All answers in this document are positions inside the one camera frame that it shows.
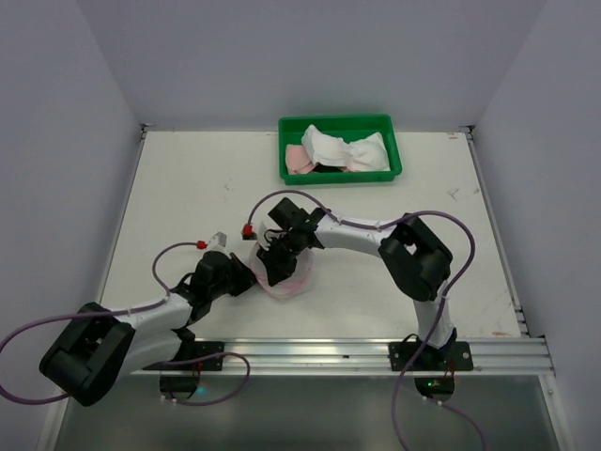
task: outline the robotic arm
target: robotic arm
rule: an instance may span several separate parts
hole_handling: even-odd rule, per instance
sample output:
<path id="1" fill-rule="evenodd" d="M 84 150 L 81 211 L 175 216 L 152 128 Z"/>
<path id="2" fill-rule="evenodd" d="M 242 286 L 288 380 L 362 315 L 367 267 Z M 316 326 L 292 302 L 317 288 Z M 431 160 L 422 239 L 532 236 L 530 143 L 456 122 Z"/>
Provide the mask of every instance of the robotic arm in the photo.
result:
<path id="1" fill-rule="evenodd" d="M 172 289 L 163 305 L 129 316 L 73 320 L 46 352 L 39 370 L 80 404 L 92 405 L 132 371 L 194 357 L 195 337 L 187 326 L 204 317 L 217 298 L 238 296 L 255 283 L 251 270 L 217 246 L 203 254 L 194 273 Z M 102 311 L 107 309 L 88 303 L 79 312 Z"/>
<path id="2" fill-rule="evenodd" d="M 378 229 L 386 221 L 343 218 L 369 228 L 341 225 L 322 209 L 311 214 L 284 198 L 269 217 L 284 231 L 259 248 L 257 256 L 265 265 L 270 286 L 286 280 L 296 269 L 296 258 L 306 248 L 342 248 L 383 260 L 398 288 L 413 300 L 418 320 L 418 336 L 424 340 L 434 324 L 441 293 L 451 274 L 451 251 L 419 218 L 395 228 Z M 428 341 L 436 350 L 450 346 L 456 330 L 445 304 L 442 318 Z"/>
<path id="3" fill-rule="evenodd" d="M 344 248 L 379 257 L 399 289 L 413 300 L 418 336 L 424 340 L 435 322 L 453 255 L 419 218 L 384 230 L 375 221 L 357 220 L 364 228 L 341 225 L 323 209 L 309 214 L 288 198 L 269 216 L 283 231 L 257 251 L 271 286 L 294 273 L 297 256 L 307 248 Z M 243 233 L 243 239 L 255 239 L 252 230 Z M 161 306 L 128 316 L 73 320 L 42 358 L 41 373 L 89 406 L 132 371 L 197 357 L 187 326 L 204 317 L 217 298 L 239 296 L 256 283 L 253 272 L 234 254 L 227 255 L 221 244 L 204 253 L 194 273 L 187 274 Z M 104 311 L 97 303 L 80 310 Z M 445 304 L 427 348 L 443 359 L 455 338 Z"/>

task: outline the pink cloth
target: pink cloth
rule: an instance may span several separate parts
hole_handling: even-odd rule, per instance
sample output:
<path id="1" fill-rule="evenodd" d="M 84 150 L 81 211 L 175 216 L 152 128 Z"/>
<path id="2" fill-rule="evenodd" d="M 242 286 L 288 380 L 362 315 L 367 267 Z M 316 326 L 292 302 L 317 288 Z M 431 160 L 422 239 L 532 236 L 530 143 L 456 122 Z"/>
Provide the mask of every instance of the pink cloth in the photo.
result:
<path id="1" fill-rule="evenodd" d="M 285 147 L 285 166 L 288 174 L 309 174 L 316 167 L 305 148 L 294 144 Z"/>

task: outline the black clamp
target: black clamp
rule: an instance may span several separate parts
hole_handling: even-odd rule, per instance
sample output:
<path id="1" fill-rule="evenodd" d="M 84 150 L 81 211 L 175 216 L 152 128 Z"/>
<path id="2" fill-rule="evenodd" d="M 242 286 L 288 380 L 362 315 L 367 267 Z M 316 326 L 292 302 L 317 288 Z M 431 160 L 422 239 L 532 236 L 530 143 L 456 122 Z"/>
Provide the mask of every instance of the black clamp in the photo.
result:
<path id="1" fill-rule="evenodd" d="M 473 371 L 470 343 L 454 339 L 449 341 L 449 345 L 440 350 L 426 346 L 408 371 L 446 371 L 450 366 L 453 371 Z M 391 361 L 391 371 L 402 371 L 421 344 L 419 339 L 389 343 L 388 358 Z"/>

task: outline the gray floor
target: gray floor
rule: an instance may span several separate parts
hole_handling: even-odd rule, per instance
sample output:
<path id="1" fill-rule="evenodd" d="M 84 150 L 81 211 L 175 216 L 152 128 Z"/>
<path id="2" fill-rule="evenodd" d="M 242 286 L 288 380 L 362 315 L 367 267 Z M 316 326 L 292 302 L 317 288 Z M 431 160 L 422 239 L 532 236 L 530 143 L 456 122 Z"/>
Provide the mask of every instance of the gray floor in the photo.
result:
<path id="1" fill-rule="evenodd" d="M 216 397 L 237 382 L 205 377 L 205 392 L 196 397 Z M 130 376 L 95 406 L 71 402 L 56 449 L 399 449 L 392 389 L 391 378 L 255 377 L 224 404 L 190 408 L 160 403 L 156 377 Z M 491 450 L 558 449 L 535 377 L 460 379 L 452 403 L 478 421 Z M 481 449 L 457 415 L 403 391 L 399 406 L 413 449 Z"/>

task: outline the white cloth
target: white cloth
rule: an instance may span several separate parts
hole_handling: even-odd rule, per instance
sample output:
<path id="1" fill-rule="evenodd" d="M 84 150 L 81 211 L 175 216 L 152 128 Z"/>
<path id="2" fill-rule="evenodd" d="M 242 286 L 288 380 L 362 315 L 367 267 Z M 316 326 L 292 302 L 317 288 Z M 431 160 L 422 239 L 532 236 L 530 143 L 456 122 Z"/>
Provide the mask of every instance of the white cloth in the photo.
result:
<path id="1" fill-rule="evenodd" d="M 305 130 L 300 140 L 314 164 L 347 167 L 350 163 L 350 148 L 342 138 L 334 138 L 320 132 L 315 125 Z"/>
<path id="2" fill-rule="evenodd" d="M 379 132 L 347 144 L 342 138 L 320 132 L 312 124 L 305 131 L 301 142 L 315 164 L 361 172 L 391 170 L 384 140 Z"/>
<path id="3" fill-rule="evenodd" d="M 380 132 L 371 134 L 364 139 L 350 143 L 351 171 L 390 171 L 388 154 Z"/>

